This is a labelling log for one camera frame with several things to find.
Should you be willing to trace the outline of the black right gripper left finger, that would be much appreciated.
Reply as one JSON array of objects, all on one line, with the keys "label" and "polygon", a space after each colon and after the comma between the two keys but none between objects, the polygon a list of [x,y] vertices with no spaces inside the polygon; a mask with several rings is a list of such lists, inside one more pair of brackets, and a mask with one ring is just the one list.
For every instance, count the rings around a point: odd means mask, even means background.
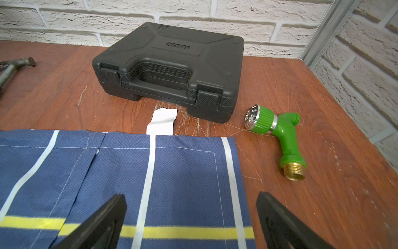
[{"label": "black right gripper left finger", "polygon": [[114,195],[54,248],[115,249],[126,210],[125,196]]}]

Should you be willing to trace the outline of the blue striped pillowcase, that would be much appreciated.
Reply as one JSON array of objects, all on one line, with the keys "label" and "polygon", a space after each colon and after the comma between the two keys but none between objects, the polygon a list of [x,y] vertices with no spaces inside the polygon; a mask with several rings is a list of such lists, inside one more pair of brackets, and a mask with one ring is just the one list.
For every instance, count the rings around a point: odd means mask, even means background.
[{"label": "blue striped pillowcase", "polygon": [[1,132],[1,248],[49,249],[114,195],[120,249],[254,249],[233,138],[156,132]]}]

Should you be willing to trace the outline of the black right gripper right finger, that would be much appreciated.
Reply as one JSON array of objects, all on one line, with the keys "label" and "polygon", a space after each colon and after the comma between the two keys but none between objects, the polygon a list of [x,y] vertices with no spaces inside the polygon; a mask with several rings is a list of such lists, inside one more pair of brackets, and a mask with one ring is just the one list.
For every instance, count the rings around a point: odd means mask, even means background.
[{"label": "black right gripper right finger", "polygon": [[256,206],[269,249],[333,248],[270,193],[260,192]]}]

